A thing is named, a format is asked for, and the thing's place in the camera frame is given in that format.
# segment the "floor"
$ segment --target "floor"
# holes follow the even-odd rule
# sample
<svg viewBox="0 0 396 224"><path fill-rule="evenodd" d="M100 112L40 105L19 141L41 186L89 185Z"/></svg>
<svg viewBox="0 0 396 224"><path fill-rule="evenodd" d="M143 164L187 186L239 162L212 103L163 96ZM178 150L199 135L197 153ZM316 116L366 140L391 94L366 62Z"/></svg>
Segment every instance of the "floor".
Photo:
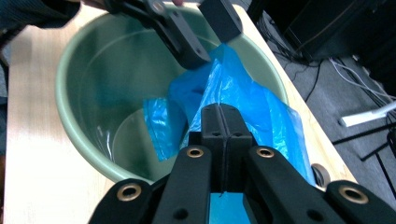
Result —
<svg viewBox="0 0 396 224"><path fill-rule="evenodd" d="M233 0L232 3L247 9L249 0ZM264 18L269 32L276 39L282 41L276 32L275 25L270 22L271 18L265 13ZM274 52L277 52L276 45L272 42L268 42L268 45ZM9 49L6 50L6 55L9 57ZM379 119L350 128L341 126L338 120L342 116L374 109L377 108L377 105L360 88L352 86L340 78L329 60L322 62L318 72L318 63L311 63L307 66L292 63L278 54L276 56L303 98L306 99L310 95L306 102L332 142L387 123L385 119ZM359 63L355 62L351 57L342 58L342 61L348 67L354 69L370 88L381 91L378 85L364 73ZM0 69L0 85L2 85L0 96L7 96L2 76L3 71ZM387 131L371 134L336 145L335 148L358 182L396 210L396 200L390 191L378 159L373 156L365 162L361 161L362 157L386 142L386 134ZM391 154L390 148L384 148L379 153L379 156L384 162L391 181L396 185L396 172L393 172L396 170L396 159Z"/></svg>

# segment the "white cable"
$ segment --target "white cable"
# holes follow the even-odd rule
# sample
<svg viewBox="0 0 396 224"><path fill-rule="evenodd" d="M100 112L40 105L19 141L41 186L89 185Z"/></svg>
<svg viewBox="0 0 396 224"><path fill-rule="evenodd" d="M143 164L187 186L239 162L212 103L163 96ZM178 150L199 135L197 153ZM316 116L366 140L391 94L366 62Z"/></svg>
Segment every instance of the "white cable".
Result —
<svg viewBox="0 0 396 224"><path fill-rule="evenodd" d="M359 75L358 75L354 70L352 70L351 68L348 68L348 67L346 67L346 66L343 66L343 65L340 64L340 63L336 63L332 58L330 58L329 60L330 60L330 62L332 63L332 66L334 67L334 69L335 69L335 71L338 73L338 75L339 75L343 80L345 80L346 82L348 82L349 84L354 85L354 86L357 86L357 87L360 87L360 88L363 88L363 89L365 89L365 90L367 90L367 91L370 91L372 94L376 95L377 97L378 97L378 95L381 95L381 96L388 97L389 99L396 100L396 97L394 97L394 96L391 96L391 95L388 95L388 94L384 94L384 93L382 93L382 92L378 92L378 91L374 91L374 90L370 89L370 88L363 82L363 80L361 80L361 78L359 77ZM359 81L360 81L363 85L360 85L360 84L358 84L358 83L355 83L355 82L350 81L350 80L348 80L347 78L345 78L345 77L341 74L341 72L338 70L337 66L340 66L340 67L342 67L342 68L344 68L344 69L349 70L350 72L352 72L352 74L353 74L355 77L357 77L357 78L359 79Z"/></svg>
<svg viewBox="0 0 396 224"><path fill-rule="evenodd" d="M393 101L392 103L388 104L388 105L384 105L376 110L373 110L373 113L376 114L386 114L389 111L392 111L396 109L396 101Z"/></svg>

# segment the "plastic bag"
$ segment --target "plastic bag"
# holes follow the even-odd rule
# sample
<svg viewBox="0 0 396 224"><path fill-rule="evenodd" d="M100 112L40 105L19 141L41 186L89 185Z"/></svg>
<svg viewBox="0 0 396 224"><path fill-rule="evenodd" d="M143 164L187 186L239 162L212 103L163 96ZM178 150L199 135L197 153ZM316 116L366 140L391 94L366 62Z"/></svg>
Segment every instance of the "plastic bag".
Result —
<svg viewBox="0 0 396 224"><path fill-rule="evenodd" d="M298 113L256 83L230 47L220 45L210 56L212 63L176 78L166 99L144 103L145 121L159 160L186 146L188 132L201 131L204 106L223 103L239 109L259 145L280 151L314 185Z"/></svg>

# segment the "electrical cable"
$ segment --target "electrical cable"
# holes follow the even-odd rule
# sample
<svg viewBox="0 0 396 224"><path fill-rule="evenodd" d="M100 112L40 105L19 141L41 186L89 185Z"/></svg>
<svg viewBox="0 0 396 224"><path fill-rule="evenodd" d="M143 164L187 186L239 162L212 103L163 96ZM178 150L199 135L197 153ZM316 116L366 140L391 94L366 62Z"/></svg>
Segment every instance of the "electrical cable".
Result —
<svg viewBox="0 0 396 224"><path fill-rule="evenodd" d="M291 64L291 62L287 62L287 63L285 63L285 65L284 65L284 66L282 66L283 70L285 70L285 71L286 71L286 68L289 66L289 64Z"/></svg>
<svg viewBox="0 0 396 224"><path fill-rule="evenodd" d="M295 72L294 77L290 81L293 82L297 78L297 74L304 73L308 69L308 67L309 66L306 66L304 70Z"/></svg>
<svg viewBox="0 0 396 224"><path fill-rule="evenodd" d="M369 154L365 155L364 157L361 158L361 161L367 161L367 159L369 159L370 157L374 156L376 153L378 153L379 151L381 151L382 149L386 148L388 146L388 141L384 144L382 144L381 146L379 146L378 148L376 148L375 150L373 150L372 152L370 152Z"/></svg>
<svg viewBox="0 0 396 224"><path fill-rule="evenodd" d="M381 132L381 131L389 130L389 129L392 129L392 128L395 128L395 127L396 127L396 123L386 124L386 125L374 128L374 129L366 131L366 132L357 133L357 134L351 135L349 137L345 137L343 139L339 139L339 140L333 141L332 144L335 146L335 145L338 145L338 144L341 144L341 143L348 142L350 140L354 140L354 139L357 139L357 138L360 138L360 137L363 137L363 136L366 136L366 135L369 135L369 134L373 134L373 133L378 133L378 132Z"/></svg>
<svg viewBox="0 0 396 224"><path fill-rule="evenodd" d="M345 80L346 82L348 82L349 84L354 85L354 86L357 86L357 87L360 87L360 88L365 89L365 90L367 90L367 91L370 91L372 94L374 94L374 95L376 95L376 96L380 95L380 96L388 97L388 98L390 98L390 99L392 99L392 100L396 100L396 97L394 97L394 96L390 96L390 95L388 95L388 94L381 93L381 92L379 92L379 91L374 91L374 90L370 89L370 88L366 85L366 83L364 83L364 81L361 80L361 78L359 77L359 75L358 75L354 70L352 70L351 68L346 67L346 66L343 66L343 65L341 65L340 63L336 63L332 58L330 58L329 60L330 60L330 62L332 63L332 66L334 67L334 69L335 69L335 71L337 72L337 74L338 74L343 80ZM355 83L355 82L353 82L353 81L350 81L350 80L348 80L347 78L345 78L345 77L341 74L341 72L338 70L337 66L340 66L340 67L342 67L342 68L344 68L344 69L350 71L350 72L360 81L360 83L361 83L362 85L360 85L360 84L358 84L358 83Z"/></svg>
<svg viewBox="0 0 396 224"><path fill-rule="evenodd" d="M347 67L346 64L341 59L338 58L337 60L340 61L340 63L341 63L341 64L338 63L340 65L340 67L345 69L346 72L351 77L351 79L353 79L356 82L355 84L361 82L366 87L366 88L362 88L362 90L373 100L373 102L378 107L382 107L382 106L392 102L392 96L389 96L389 95L381 93L381 92L379 92L380 94L375 94L374 92L372 92L372 90L370 88L368 88L368 86L361 80L360 76L353 69L350 69L349 67ZM379 97L379 95L385 95L385 97L387 97L387 99L389 101L385 102L381 97ZM387 113L387 117L389 117L390 121L391 121L390 117L393 117L394 119L396 119L396 112L395 111L389 111Z"/></svg>
<svg viewBox="0 0 396 224"><path fill-rule="evenodd" d="M311 89L311 91L308 93L308 95L306 96L306 98L305 98L305 100L304 100L305 102L308 102L309 97L311 96L312 92L314 91L315 87L316 87L317 84L318 84L319 73L320 73L320 67L321 67L322 63L323 63L323 60L320 60L319 65L318 65L317 77L315 78L314 86L312 87L312 89Z"/></svg>
<svg viewBox="0 0 396 224"><path fill-rule="evenodd" d="M396 122L396 120L393 121L391 116L387 116L387 119L386 119L386 123L387 123L387 124L391 124L391 123L394 123L394 122Z"/></svg>

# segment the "black cable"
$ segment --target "black cable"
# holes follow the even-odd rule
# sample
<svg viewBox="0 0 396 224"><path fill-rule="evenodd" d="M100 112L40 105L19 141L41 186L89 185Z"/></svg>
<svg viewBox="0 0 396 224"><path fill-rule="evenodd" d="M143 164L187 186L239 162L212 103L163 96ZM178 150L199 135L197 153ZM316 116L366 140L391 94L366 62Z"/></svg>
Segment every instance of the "black cable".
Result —
<svg viewBox="0 0 396 224"><path fill-rule="evenodd" d="M306 69L308 69L308 67L309 66L306 66L304 70L295 72L294 77L291 79L291 82L293 82L297 78L297 74L304 73Z"/></svg>
<svg viewBox="0 0 396 224"><path fill-rule="evenodd" d="M369 154L365 155L364 157L361 158L361 161L367 161L370 157L374 156L376 153L381 151L382 149L386 148L388 146L388 142L382 144L378 148L376 148L374 151L370 152Z"/></svg>
<svg viewBox="0 0 396 224"><path fill-rule="evenodd" d="M378 162L379 162L379 165L381 166L381 170L382 170L382 172L384 173L385 178L386 178L387 181L388 181L390 190L391 190L392 193L393 193L393 197L396 199L396 189L394 188L394 186L393 186L393 184L392 184L392 181L391 181L391 179L390 179L390 177L389 177L389 175L388 175L387 169L385 168L384 162L382 162L382 160L381 160L381 158L379 157L378 153L375 153L375 156L376 156L376 159L377 159Z"/></svg>
<svg viewBox="0 0 396 224"><path fill-rule="evenodd" d="M282 66L283 70L285 70L285 71L286 71L286 68L289 66L289 64L291 64L291 62L290 62L290 61L288 61L287 63L285 63L285 65L284 65L284 66Z"/></svg>
<svg viewBox="0 0 396 224"><path fill-rule="evenodd" d="M387 114L387 118L389 118L390 122L395 122L395 121L392 121L392 119L390 117L393 117L394 119L396 119L394 111L389 111Z"/></svg>
<svg viewBox="0 0 396 224"><path fill-rule="evenodd" d="M305 100L304 100L305 102L308 102L309 97L311 96L312 92L314 91L315 87L316 87L317 84L318 84L319 73L320 73L320 67L321 67L321 64L322 64L322 63L323 63L323 60L320 60L319 65L318 65L317 77L315 78L314 86L312 87L312 89L311 89L311 91L308 93L308 95L306 96L306 98L305 98Z"/></svg>
<svg viewBox="0 0 396 224"><path fill-rule="evenodd" d="M393 121L392 118L391 118L389 115L387 115L386 123L387 123L387 124L391 124L391 123L394 123L394 122L395 122L395 121Z"/></svg>
<svg viewBox="0 0 396 224"><path fill-rule="evenodd" d="M357 133L357 134L351 135L349 137L333 141L332 144L335 146L335 145L338 145L338 144L341 144L341 143L345 143L347 141L350 141L350 140L353 140L353 139L357 139L357 138L360 138L360 137L363 137L363 136L366 136L366 135L369 135L369 134L372 134L372 133L378 133L378 132L384 131L386 129L389 130L389 129L394 128L394 127L396 127L396 123L386 124L384 126L381 126L381 127L378 127L378 128L374 128L372 130L369 130L369 131L366 131L366 132L363 132L363 133Z"/></svg>

